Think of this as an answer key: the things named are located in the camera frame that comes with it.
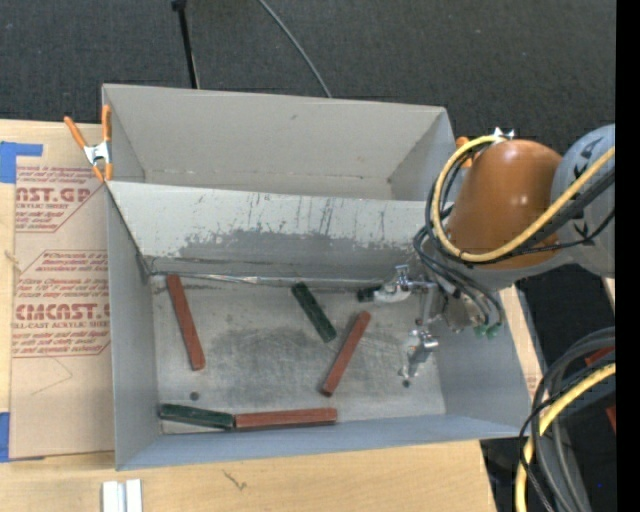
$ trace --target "yellow cable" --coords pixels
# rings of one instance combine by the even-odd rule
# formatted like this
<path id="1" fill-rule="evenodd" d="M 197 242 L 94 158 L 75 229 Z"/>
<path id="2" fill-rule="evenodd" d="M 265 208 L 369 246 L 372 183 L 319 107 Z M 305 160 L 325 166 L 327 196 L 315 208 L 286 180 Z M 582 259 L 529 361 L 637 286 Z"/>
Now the yellow cable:
<path id="1" fill-rule="evenodd" d="M 580 395 L 615 373 L 616 363 L 608 364 L 607 366 L 603 366 L 602 368 L 596 370 L 591 375 L 581 380 L 580 382 L 578 382 L 578 384 L 565 392 L 560 398 L 558 398 L 555 402 L 553 402 L 553 404 L 549 406 L 546 414 L 540 419 L 540 435 L 543 435 L 546 432 L 547 428 L 549 428 L 549 425 L 551 425 L 553 420 L 555 420 L 555 418 Z M 533 457 L 533 450 L 533 439 L 529 437 L 529 440 L 524 447 L 524 458 L 527 461 L 527 464 Z M 526 485 L 527 473 L 522 463 L 520 463 L 518 465 L 518 471 L 516 473 L 515 481 L 515 504 L 517 512 L 527 511 L 527 500 L 525 498 Z"/>
<path id="2" fill-rule="evenodd" d="M 592 178 L 600 168 L 607 163 L 607 161 L 615 155 L 615 146 L 611 147 L 608 151 L 606 151 L 600 158 L 598 158 L 587 171 L 585 171 L 576 181 L 574 181 L 564 193 L 556 199 L 549 208 L 536 219 L 528 228 L 526 228 L 520 235 L 515 237 L 510 242 L 498 247 L 489 252 L 485 252 L 482 254 L 470 254 L 465 253 L 462 249 L 459 249 L 455 245 L 453 245 L 447 235 L 444 232 L 444 228 L 442 227 L 442 220 L 440 218 L 440 195 L 442 194 L 442 187 L 444 185 L 444 181 L 447 178 L 447 175 L 453 168 L 456 160 L 460 158 L 462 154 L 464 154 L 469 149 L 480 145 L 486 144 L 488 142 L 502 140 L 500 137 L 496 136 L 485 136 L 474 139 L 467 144 L 461 146 L 453 156 L 447 161 L 442 172 L 438 176 L 436 180 L 436 184 L 434 187 L 433 200 L 431 202 L 431 218 L 433 220 L 433 229 L 435 236 L 438 238 L 443 247 L 449 251 L 454 256 L 457 256 L 463 261 L 468 261 L 471 263 L 481 263 L 485 261 L 490 261 L 500 256 L 504 256 L 505 254 L 513 251 L 518 248 L 524 242 L 526 242 L 531 236 L 533 236 L 536 232 L 538 232 L 551 218 L 558 213 L 560 208 L 562 208 L 575 194 L 578 193 L 580 188 L 590 179 Z"/>

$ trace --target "cardboard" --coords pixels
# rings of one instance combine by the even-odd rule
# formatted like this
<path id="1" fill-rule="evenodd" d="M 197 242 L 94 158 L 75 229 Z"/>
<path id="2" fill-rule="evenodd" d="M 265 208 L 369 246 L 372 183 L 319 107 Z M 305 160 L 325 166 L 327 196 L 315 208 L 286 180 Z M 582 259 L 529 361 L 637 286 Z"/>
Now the cardboard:
<path id="1" fill-rule="evenodd" d="M 103 100 L 117 468 L 517 434 L 530 402 L 508 326 L 488 342 L 434 323 L 440 348 L 405 388 L 417 297 L 356 299 L 396 265 L 419 270 L 411 240 L 455 148 L 445 109 L 122 85 Z M 182 277 L 204 370 L 188 363 L 167 273 Z M 341 340 L 320 339 L 290 293 L 298 281 L 342 335 L 372 314 L 331 397 L 318 388 Z M 161 403 L 335 407 L 338 422 L 205 431 L 160 421 Z"/>
<path id="2" fill-rule="evenodd" d="M 80 129 L 89 144 L 102 136 Z M 62 122 L 3 120 L 0 141 L 39 148 L 17 155 L 15 184 L 3 185 L 15 197 L 2 268 L 15 276 L 11 345 L 1 345 L 11 351 L 9 456 L 113 449 L 104 187 Z"/>

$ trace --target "blue tape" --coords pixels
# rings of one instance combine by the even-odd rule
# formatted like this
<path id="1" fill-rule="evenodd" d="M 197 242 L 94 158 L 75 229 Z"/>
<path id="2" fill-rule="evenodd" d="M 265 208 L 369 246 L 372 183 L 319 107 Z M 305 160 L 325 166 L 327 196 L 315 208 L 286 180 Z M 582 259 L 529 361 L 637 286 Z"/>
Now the blue tape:
<path id="1" fill-rule="evenodd" d="M 9 462 L 9 413 L 0 412 L 0 463 Z"/>
<path id="2" fill-rule="evenodd" d="M 16 182 L 16 160 L 19 156 L 42 156 L 42 144 L 0 142 L 0 183 Z"/>

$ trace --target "red stick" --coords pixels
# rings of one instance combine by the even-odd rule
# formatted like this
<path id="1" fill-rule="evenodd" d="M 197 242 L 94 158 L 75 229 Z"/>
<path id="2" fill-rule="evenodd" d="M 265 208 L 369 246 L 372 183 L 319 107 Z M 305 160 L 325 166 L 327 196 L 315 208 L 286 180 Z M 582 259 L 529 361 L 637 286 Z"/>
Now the red stick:
<path id="1" fill-rule="evenodd" d="M 324 395 L 331 396 L 338 387 L 340 379 L 342 379 L 342 375 L 351 360 L 351 356 L 355 352 L 356 346 L 369 324 L 369 320 L 371 320 L 371 314 L 367 311 L 363 311 L 356 317 L 353 327 L 351 327 L 351 331 L 349 332 L 349 336 L 347 336 L 347 339 L 340 348 L 338 356 L 336 357 L 324 384 L 322 384 L 321 391 Z"/>
<path id="2" fill-rule="evenodd" d="M 338 411 L 331 407 L 235 415 L 238 430 L 329 425 L 335 423 L 337 419 Z"/>
<path id="3" fill-rule="evenodd" d="M 191 316 L 191 310 L 189 309 L 180 277 L 173 274 L 168 275 L 167 288 L 180 324 L 191 368 L 193 370 L 202 370 L 205 366 L 204 352 L 202 351 L 202 345 L 200 345 L 200 338 L 193 323 L 193 317 Z"/>

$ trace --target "cable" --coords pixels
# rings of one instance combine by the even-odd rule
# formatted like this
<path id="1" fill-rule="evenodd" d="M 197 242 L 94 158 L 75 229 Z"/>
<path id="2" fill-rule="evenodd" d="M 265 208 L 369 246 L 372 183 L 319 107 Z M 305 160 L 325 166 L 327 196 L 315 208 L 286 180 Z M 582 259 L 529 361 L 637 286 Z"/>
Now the cable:
<path id="1" fill-rule="evenodd" d="M 524 500 L 523 486 L 525 485 L 527 476 L 530 477 L 532 485 L 536 488 L 536 491 L 541 493 L 539 485 L 536 485 L 537 482 L 535 480 L 535 477 L 533 477 L 533 474 L 529 470 L 529 466 L 528 466 L 528 463 L 533 456 L 534 447 L 537 447 L 537 452 L 538 452 L 537 460 L 541 466 L 543 475 L 545 476 L 545 479 L 549 484 L 550 489 L 552 490 L 556 499 L 558 499 L 558 501 L 568 511 L 574 510 L 574 507 L 572 507 L 569 504 L 569 501 L 576 503 L 576 506 L 579 508 L 579 510 L 584 510 L 584 507 L 581 506 L 581 503 L 579 501 L 577 490 L 573 486 L 573 480 L 569 474 L 566 461 L 564 459 L 561 459 L 559 460 L 559 464 L 561 465 L 561 467 L 564 466 L 562 468 L 563 476 L 565 478 L 567 488 L 571 492 L 570 498 L 565 496 L 558 488 L 555 482 L 554 475 L 552 474 L 549 468 L 547 457 L 545 455 L 545 450 L 543 450 L 544 445 L 540 442 L 540 440 L 542 435 L 544 435 L 545 431 L 547 430 L 548 426 L 550 424 L 551 425 L 553 424 L 553 420 L 561 412 L 561 410 L 564 409 L 566 405 L 569 405 L 569 403 L 573 402 L 575 398 L 577 398 L 577 396 L 581 393 L 579 393 L 578 395 L 573 397 L 572 400 L 567 402 L 567 404 L 563 406 L 561 410 L 558 410 L 555 413 L 555 415 L 549 415 L 549 413 L 551 413 L 552 411 L 555 411 L 555 407 L 557 407 L 557 403 L 562 403 L 561 400 L 566 401 L 567 397 L 573 396 L 571 394 L 572 389 L 576 389 L 578 386 L 580 386 L 584 382 L 591 382 L 591 380 L 594 378 L 593 376 L 598 374 L 598 372 L 601 372 L 603 369 L 603 368 L 599 368 L 593 371 L 594 367 L 591 366 L 586 370 L 582 370 L 577 375 L 574 375 L 570 379 L 570 382 L 565 384 L 564 374 L 567 368 L 570 365 L 572 365 L 574 362 L 583 360 L 585 355 L 592 353 L 596 350 L 599 350 L 601 348 L 611 347 L 611 346 L 615 346 L 615 327 L 601 329 L 599 331 L 596 331 L 594 333 L 591 333 L 583 337 L 578 342 L 576 342 L 572 347 L 570 347 L 569 350 L 565 354 L 563 354 L 551 366 L 549 371 L 544 375 L 543 379 L 538 385 L 538 388 L 536 389 L 536 393 L 534 395 L 534 399 L 532 403 L 532 413 L 529 415 L 529 417 L 527 418 L 527 421 L 525 422 L 525 424 L 523 425 L 520 431 L 520 439 L 522 439 L 524 437 L 524 430 L 527 424 L 529 422 L 532 423 L 532 435 L 529 439 L 527 446 L 525 446 L 524 450 L 522 450 L 521 464 L 518 467 L 518 474 L 516 478 L 516 505 L 517 506 L 521 507 L 523 505 L 523 500 Z M 602 362 L 596 362 L 595 364 L 599 365 L 599 364 L 605 364 L 608 362 L 609 361 L 607 360 L 603 360 Z M 585 377 L 584 373 L 586 371 L 589 371 L 592 373 Z M 548 388 L 549 388 L 549 392 L 551 393 L 551 397 L 543 402 L 542 398 Z M 547 413 L 542 419 L 540 419 L 538 416 L 539 413 L 547 406 L 553 407 L 553 409 L 550 408 L 549 413 Z M 559 453 L 558 455 L 560 459 L 560 456 L 564 456 L 564 453 Z M 543 499 L 544 501 L 546 498 L 544 497 L 544 495 L 541 494 L 541 499 Z"/>
<path id="2" fill-rule="evenodd" d="M 574 387 L 569 389 L 564 395 L 562 395 L 558 400 L 553 402 L 549 406 L 549 410 L 542 417 L 540 421 L 540 434 L 544 434 L 547 430 L 551 422 L 560 414 L 568 405 L 574 402 L 580 395 L 582 395 L 585 391 L 588 391 L 590 388 L 595 386 L 596 384 L 602 382 L 607 377 L 614 375 L 616 372 L 616 363 L 611 363 L 604 368 L 600 368 L 596 370 L 594 373 L 589 375 L 584 380 L 580 381 Z M 533 441 L 531 438 L 527 441 L 527 444 L 524 447 L 524 457 L 527 462 L 531 461 L 533 457 Z M 518 512 L 526 512 L 527 505 L 525 499 L 525 491 L 526 491 L 526 480 L 527 475 L 524 472 L 524 468 L 522 463 L 518 466 L 518 471 L 516 473 L 516 482 L 515 482 L 515 500 L 516 500 L 516 510 Z"/>
<path id="3" fill-rule="evenodd" d="M 185 8 L 187 0 L 171 0 L 171 7 L 178 13 L 180 20 L 180 32 L 182 34 L 182 44 L 184 45 L 184 53 L 187 57 L 187 67 L 189 69 L 189 81 L 192 89 L 200 89 L 200 81 L 196 72 L 196 63 L 193 58 L 193 50 L 191 49 L 191 39 L 189 38 L 189 25 L 187 24 L 187 15 Z"/>
<path id="4" fill-rule="evenodd" d="M 520 430 L 520 434 L 518 436 L 518 439 L 520 440 L 520 444 L 522 445 L 522 440 L 524 439 L 524 431 L 529 422 L 533 423 L 532 424 L 533 445 L 538 448 L 537 450 L 538 462 L 540 463 L 541 469 L 543 471 L 543 476 L 545 477 L 546 483 L 550 487 L 550 490 L 553 492 L 554 496 L 558 499 L 558 501 L 560 501 L 560 503 L 564 506 L 564 508 L 567 511 L 573 510 L 573 508 L 569 504 L 569 500 L 565 498 L 564 494 L 558 488 L 555 478 L 553 477 L 549 469 L 547 460 L 546 458 L 543 457 L 544 450 L 542 448 L 544 447 L 544 444 L 540 442 L 540 437 L 542 434 L 539 433 L 540 426 L 538 421 L 539 418 L 537 417 L 537 415 L 545 407 L 553 403 L 553 401 L 555 401 L 559 396 L 561 396 L 567 389 L 573 386 L 575 382 L 578 382 L 581 378 L 583 378 L 584 371 L 574 375 L 568 383 L 563 383 L 562 379 L 569 365 L 571 365 L 573 362 L 577 360 L 580 360 L 586 354 L 592 353 L 601 348 L 609 347 L 614 342 L 615 342 L 615 328 L 607 328 L 607 329 L 596 331 L 587 336 L 584 336 L 583 338 L 578 340 L 576 343 L 574 343 L 567 350 L 567 352 L 565 352 L 565 354 L 563 354 L 545 373 L 542 381 L 538 385 L 536 392 L 534 394 L 533 401 L 532 401 L 532 412 L 527 417 L 527 420 L 523 424 Z M 552 383 L 551 396 L 550 398 L 548 398 L 543 402 L 542 399 L 546 391 L 548 382 Z M 528 461 L 524 459 L 524 456 L 522 453 L 521 453 L 521 461 L 522 461 L 524 470 L 527 473 L 527 476 L 531 480 L 531 483 L 535 488 L 536 492 L 539 494 L 539 497 L 543 501 L 543 504 L 545 502 L 548 502 L 536 477 L 534 476 L 533 472 L 530 471 L 529 469 Z M 571 477 L 568 475 L 565 476 L 565 479 L 567 481 L 571 481 Z"/>
<path id="5" fill-rule="evenodd" d="M 499 140 L 503 140 L 503 138 L 498 136 L 484 136 L 469 141 L 468 143 L 461 146 L 452 156 L 449 158 L 442 172 L 438 176 L 438 179 L 434 185 L 434 196 L 431 204 L 429 205 L 431 208 L 431 218 L 433 220 L 433 228 L 435 236 L 438 242 L 452 255 L 457 257 L 458 259 L 465 262 L 487 262 L 493 260 L 495 258 L 499 258 L 518 248 L 520 245 L 524 244 L 529 238 L 534 236 L 538 231 L 540 231 L 544 225 L 551 220 L 551 218 L 562 208 L 570 199 L 572 199 L 582 188 L 582 186 L 592 178 L 606 163 L 609 159 L 611 159 L 615 155 L 615 146 L 609 148 L 603 155 L 601 155 L 590 167 L 585 171 L 577 180 L 575 180 L 571 186 L 569 186 L 561 195 L 556 199 L 553 204 L 547 208 L 547 210 L 536 219 L 529 227 L 527 227 L 520 235 L 516 236 L 510 242 L 494 249 L 492 251 L 488 251 L 482 254 L 469 254 L 465 253 L 462 249 L 453 245 L 447 235 L 444 232 L 444 228 L 442 226 L 442 220 L 440 217 L 440 196 L 442 194 L 442 187 L 447 178 L 447 175 L 452 170 L 453 165 L 460 159 L 461 156 L 465 155 L 469 150 L 473 149 L 478 145 L 486 145 L 491 142 L 498 142 Z"/>
<path id="6" fill-rule="evenodd" d="M 307 56 L 306 52 L 304 51 L 304 49 L 302 48 L 300 43 L 298 43 L 296 38 L 293 36 L 293 34 L 289 31 L 289 29 L 284 24 L 284 22 L 273 11 L 273 9 L 271 7 L 269 7 L 269 4 L 267 4 L 267 2 L 265 0 L 258 0 L 258 2 L 260 3 L 260 5 L 262 5 L 264 10 L 269 13 L 269 16 L 271 16 L 274 19 L 274 21 L 278 24 L 278 26 L 286 34 L 286 36 L 289 38 L 289 40 L 291 41 L 293 46 L 295 46 L 296 50 L 298 50 L 300 55 L 302 55 L 302 58 L 305 60 L 305 62 L 309 66 L 309 69 L 311 69 L 311 72 L 315 75 L 316 79 L 318 80 L 318 82 L 322 86 L 322 89 L 324 90 L 324 93 L 327 95 L 327 98 L 332 98 L 333 96 L 331 95 L 331 92 L 329 91 L 329 88 L 327 87 L 327 85 L 324 83 L 324 80 L 320 76 L 320 73 L 318 73 L 318 70 L 313 65 L 313 62 L 311 62 L 311 59 Z"/>

